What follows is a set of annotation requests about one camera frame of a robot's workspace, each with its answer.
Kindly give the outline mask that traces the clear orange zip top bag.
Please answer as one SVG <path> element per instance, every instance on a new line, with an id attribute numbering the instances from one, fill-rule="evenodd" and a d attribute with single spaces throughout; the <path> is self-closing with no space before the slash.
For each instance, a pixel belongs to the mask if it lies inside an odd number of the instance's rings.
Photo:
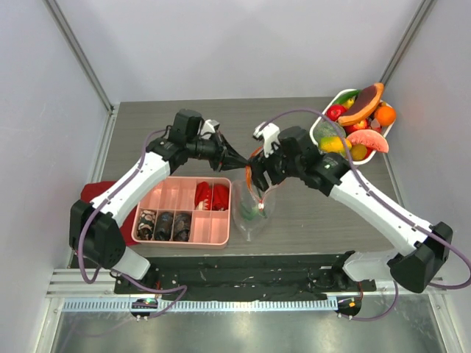
<path id="1" fill-rule="evenodd" d="M 257 188 L 249 165 L 232 182 L 231 214 L 244 240 L 253 241 L 269 223 L 275 211 L 276 190 L 271 184 L 266 191 Z"/>

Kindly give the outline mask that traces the toy green onion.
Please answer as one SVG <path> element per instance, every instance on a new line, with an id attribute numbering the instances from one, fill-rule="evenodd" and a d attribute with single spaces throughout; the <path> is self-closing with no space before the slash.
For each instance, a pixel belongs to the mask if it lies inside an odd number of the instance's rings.
<path id="1" fill-rule="evenodd" d="M 264 205 L 251 193 L 241 193 L 238 201 L 238 211 L 246 221 L 252 221 L 256 218 L 267 218 Z"/>

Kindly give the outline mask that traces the toy yellow green mango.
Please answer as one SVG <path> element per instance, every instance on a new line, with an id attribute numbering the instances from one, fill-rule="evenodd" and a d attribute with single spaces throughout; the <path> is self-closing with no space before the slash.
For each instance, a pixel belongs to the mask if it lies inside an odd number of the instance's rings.
<path id="1" fill-rule="evenodd" d="M 329 136 L 321 138 L 318 147 L 325 153 L 337 153 L 345 157 L 346 150 L 351 150 L 352 144 L 345 138 Z"/>

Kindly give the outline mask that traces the toy yellow lemon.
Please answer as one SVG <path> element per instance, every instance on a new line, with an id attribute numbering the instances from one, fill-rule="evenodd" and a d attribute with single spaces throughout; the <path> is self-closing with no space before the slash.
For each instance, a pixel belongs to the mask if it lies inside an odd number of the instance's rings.
<path id="1" fill-rule="evenodd" d="M 369 149 L 362 144 L 353 145 L 350 150 L 350 155 L 353 161 L 362 161 L 369 153 Z"/>

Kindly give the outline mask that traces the toy watermelon slice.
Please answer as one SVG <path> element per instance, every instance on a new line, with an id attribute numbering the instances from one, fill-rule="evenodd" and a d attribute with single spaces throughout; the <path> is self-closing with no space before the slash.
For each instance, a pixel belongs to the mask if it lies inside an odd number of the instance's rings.
<path id="1" fill-rule="evenodd" d="M 382 153 L 389 152 L 389 144 L 384 136 L 372 129 L 361 129 L 347 136 L 348 141 L 353 145 L 361 144 L 374 151 Z"/>

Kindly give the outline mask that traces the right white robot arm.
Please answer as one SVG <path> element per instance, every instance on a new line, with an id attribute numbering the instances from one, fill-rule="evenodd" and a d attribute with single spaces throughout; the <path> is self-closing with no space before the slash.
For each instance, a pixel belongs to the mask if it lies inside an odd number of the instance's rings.
<path id="1" fill-rule="evenodd" d="M 288 177 L 298 178 L 355 211 L 393 245 L 389 252 L 348 253 L 332 273 L 338 289 L 349 290 L 358 282 L 374 279 L 394 279 L 413 293 L 430 285 L 449 253 L 433 236 L 450 242 L 453 231 L 448 225 L 432 225 L 412 215 L 352 170 L 341 154 L 320 152 L 299 126 L 280 130 L 274 124 L 261 124 L 253 137 L 263 143 L 249 160 L 257 188 L 265 191 Z"/>

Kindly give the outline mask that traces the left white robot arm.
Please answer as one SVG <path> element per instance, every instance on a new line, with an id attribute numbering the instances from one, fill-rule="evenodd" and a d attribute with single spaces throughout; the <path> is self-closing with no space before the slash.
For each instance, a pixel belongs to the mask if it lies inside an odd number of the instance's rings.
<path id="1" fill-rule="evenodd" d="M 190 159 L 206 160 L 214 171 L 240 169 L 248 163 L 219 131 L 217 121 L 182 109 L 172 124 L 146 136 L 137 163 L 111 188 L 91 202 L 79 200 L 72 205 L 69 244 L 86 283 L 96 280 L 86 274 L 84 260 L 89 259 L 97 269 L 131 277 L 140 293 L 155 288 L 157 276 L 149 270 L 150 262 L 125 244 L 120 228 L 153 187 Z"/>

